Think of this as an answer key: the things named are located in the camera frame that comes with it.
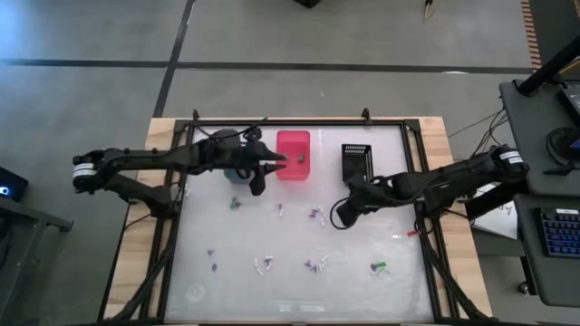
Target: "concrete floor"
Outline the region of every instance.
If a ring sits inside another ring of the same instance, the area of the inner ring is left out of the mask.
[[[186,0],[0,0],[0,59],[168,61]],[[181,61],[332,62],[529,67],[519,0],[198,0]],[[73,155],[141,148],[164,69],[0,67],[0,166],[28,178],[25,203],[75,221],[46,234],[19,298],[19,317],[43,325],[94,321],[126,206],[73,193]],[[177,70],[164,117],[443,116],[448,133],[501,109],[498,84],[525,75],[426,72]],[[466,158],[487,124],[450,139]],[[497,137],[511,143],[509,128]],[[580,310],[514,293],[516,259],[481,261],[494,314],[506,321],[572,322]]]

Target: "cable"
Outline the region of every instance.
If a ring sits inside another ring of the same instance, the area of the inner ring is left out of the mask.
[[[127,224],[125,227],[123,227],[123,231],[127,230],[129,228],[129,226],[134,225],[136,223],[139,223],[140,221],[144,220],[145,218],[147,218],[149,216],[151,216],[151,213],[149,213],[145,216],[139,217],[138,219],[134,220],[133,222],[131,222],[131,223]]]
[[[455,131],[455,132],[453,132],[452,134],[448,135],[448,137],[447,137],[447,138],[448,138],[448,139],[450,139],[451,137],[453,137],[453,136],[455,136],[455,135],[459,134],[459,133],[460,133],[460,132],[462,132],[462,131],[465,131],[465,130],[467,130],[467,129],[471,128],[471,127],[475,127],[475,126],[479,125],[479,123],[481,123],[481,122],[484,122],[485,120],[488,120],[489,118],[492,118],[493,116],[495,116],[495,115],[496,115],[496,114],[498,114],[498,113],[499,113],[499,111],[498,111],[498,112],[493,112],[493,113],[491,113],[490,115],[488,115],[487,117],[483,118],[482,120],[479,120],[479,121],[477,121],[477,122],[474,122],[474,123],[472,123],[472,124],[468,125],[467,127],[461,128],[461,129],[459,129],[458,131]]]
[[[498,111],[498,113],[496,113],[496,117],[499,116],[499,114],[503,111],[504,109]],[[491,121],[492,123],[489,124],[489,128],[488,131],[486,131],[483,134],[483,137],[481,138],[481,141],[479,142],[478,146],[475,148],[475,150],[473,151],[473,153],[471,153],[471,156],[469,158],[473,158],[476,154],[478,154],[480,149],[485,149],[486,146],[489,143],[489,139],[493,137],[493,132],[496,130],[497,127],[503,125],[504,123],[508,122],[508,118],[506,115],[502,116],[501,119],[499,119],[499,122],[494,126],[493,122],[495,122],[496,117]]]
[[[263,124],[264,122],[266,122],[266,120],[268,120],[268,117],[264,117],[263,119],[261,119],[260,121],[256,122],[255,124],[247,127],[246,129],[243,129],[243,130],[238,131],[238,132],[236,132],[234,134],[226,135],[226,136],[215,136],[215,135],[210,134],[209,132],[203,130],[198,125],[198,122],[196,120],[191,121],[191,123],[192,123],[194,129],[197,128],[202,134],[208,136],[208,138],[211,138],[211,139],[228,139],[228,138],[232,138],[232,137],[239,136],[241,134],[248,133],[249,131],[257,128],[258,126],[260,126],[261,124]]]
[[[501,144],[499,144],[499,141],[498,141],[498,140],[497,140],[495,137],[493,137],[493,130],[491,129],[491,126],[492,126],[492,125],[493,125],[493,123],[496,121],[496,118],[497,118],[497,117],[498,117],[498,116],[495,116],[495,117],[493,118],[493,120],[492,120],[492,121],[491,121],[491,123],[489,124],[489,129],[488,129],[488,130],[489,130],[489,136],[491,136],[491,138],[493,139],[493,141],[495,141],[495,142],[496,142],[496,144],[498,144],[498,145],[501,145]],[[503,120],[505,117],[506,117],[506,113],[504,113],[504,115],[501,117],[501,119],[499,119],[499,121],[502,121],[502,120]]]
[[[174,184],[178,184],[178,183],[179,183],[179,182],[172,182],[170,185],[174,185]],[[180,195],[180,194],[181,194],[181,192],[182,192],[182,189],[183,189],[183,188],[181,188],[181,187],[180,187],[180,188],[179,188],[179,190],[178,190],[178,193],[175,195],[175,198],[173,199],[173,203],[172,203],[173,205],[177,204],[177,202],[178,202],[178,198],[179,198],[179,195]],[[140,221],[144,220],[145,218],[147,218],[147,217],[149,217],[149,216],[151,216],[151,213],[149,213],[149,214],[147,214],[147,215],[145,215],[145,216],[139,217],[138,219],[136,219],[136,220],[132,221],[131,223],[129,223],[129,224],[127,224],[125,227],[123,227],[123,231],[126,231],[126,230],[129,228],[129,226],[131,226],[131,225],[134,225],[134,224],[136,224],[136,223],[139,223]]]
[[[448,209],[448,208],[445,208],[445,211],[446,211],[446,212],[449,212],[449,213],[452,213],[452,214],[455,214],[455,215],[457,215],[457,216],[465,217],[465,218],[467,218],[467,219],[469,220],[469,216],[467,216],[467,215],[465,215],[465,214],[463,214],[463,213],[456,212],[456,211],[454,211],[454,210],[451,210],[451,209]],[[470,227],[472,227],[474,224],[475,224],[475,218],[474,218],[474,219],[472,219],[472,220],[469,220],[469,226],[470,226]]]

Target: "floor tile line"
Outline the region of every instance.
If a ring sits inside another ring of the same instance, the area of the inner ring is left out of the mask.
[[[171,88],[171,82],[173,81],[173,75],[177,68],[177,63],[179,55],[181,54],[181,48],[183,47],[183,42],[185,41],[185,35],[188,31],[189,18],[191,17],[191,12],[193,10],[193,4],[195,0],[188,0],[185,4],[185,9],[183,10],[183,15],[181,16],[181,23],[179,24],[178,34],[175,37],[175,43],[173,44],[173,50],[171,51],[171,56],[169,57],[169,66],[165,71],[165,76],[163,77],[163,83],[159,90],[159,96],[157,102],[155,103],[155,110],[153,111],[153,118],[160,118],[163,116],[163,111],[165,110],[165,103],[169,97],[169,89]]]
[[[59,59],[0,59],[0,65],[34,67],[98,67],[98,68],[167,68],[163,61],[132,60],[59,60]]]
[[[440,73],[496,73],[530,74],[529,67],[467,67],[342,63],[280,63],[280,62],[177,62],[178,69],[203,70],[271,70],[320,72],[440,72]]]

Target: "pink plastic container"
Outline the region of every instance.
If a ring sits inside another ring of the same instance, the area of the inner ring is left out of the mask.
[[[277,134],[276,149],[278,154],[286,155],[286,168],[275,173],[280,180],[306,180],[310,174],[310,132],[303,130],[280,130]]]

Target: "blue keyboard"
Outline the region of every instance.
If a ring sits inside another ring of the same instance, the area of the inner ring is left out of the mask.
[[[546,255],[580,258],[580,215],[575,209],[539,208]]]

